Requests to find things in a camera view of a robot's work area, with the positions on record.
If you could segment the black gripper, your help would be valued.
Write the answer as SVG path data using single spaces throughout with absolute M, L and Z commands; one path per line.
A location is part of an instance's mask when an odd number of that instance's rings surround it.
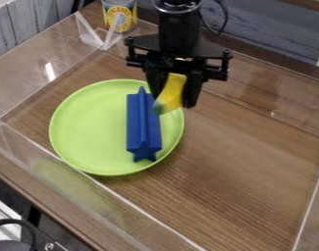
M 159 12 L 158 32 L 123 39 L 128 54 L 126 64 L 140 68 L 148 88 L 158 98 L 167 74 L 186 75 L 182 107 L 195 106 L 202 81 L 226 80 L 231 53 L 201 36 L 199 11 Z

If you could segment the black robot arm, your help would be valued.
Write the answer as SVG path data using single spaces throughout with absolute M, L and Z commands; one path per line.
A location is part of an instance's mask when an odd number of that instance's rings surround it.
M 152 0 L 158 32 L 128 36 L 126 64 L 143 70 L 158 114 L 196 104 L 202 84 L 227 79 L 229 49 L 201 36 L 202 0 Z

